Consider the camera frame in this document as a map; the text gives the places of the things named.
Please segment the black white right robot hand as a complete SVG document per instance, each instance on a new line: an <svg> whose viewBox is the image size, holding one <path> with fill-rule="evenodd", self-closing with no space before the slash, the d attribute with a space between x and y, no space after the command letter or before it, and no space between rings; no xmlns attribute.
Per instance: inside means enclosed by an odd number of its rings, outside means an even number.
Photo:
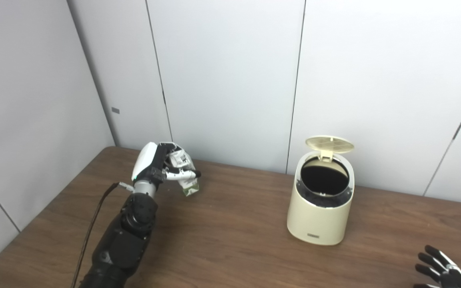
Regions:
<svg viewBox="0 0 461 288"><path fill-rule="evenodd" d="M414 284L414 288L461 288L461 268L441 250L431 245L424 247L418 258L425 264L415 264L420 274L430 277L438 285L428 283Z"/></svg>

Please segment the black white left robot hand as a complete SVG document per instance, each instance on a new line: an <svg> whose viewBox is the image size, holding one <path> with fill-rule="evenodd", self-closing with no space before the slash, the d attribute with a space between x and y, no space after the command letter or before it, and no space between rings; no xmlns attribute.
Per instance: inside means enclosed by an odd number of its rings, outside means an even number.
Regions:
<svg viewBox="0 0 461 288"><path fill-rule="evenodd" d="M165 181L189 182L201 177L190 155L173 142L149 142L139 153L133 168L133 188L146 183L158 188Z"/></svg>

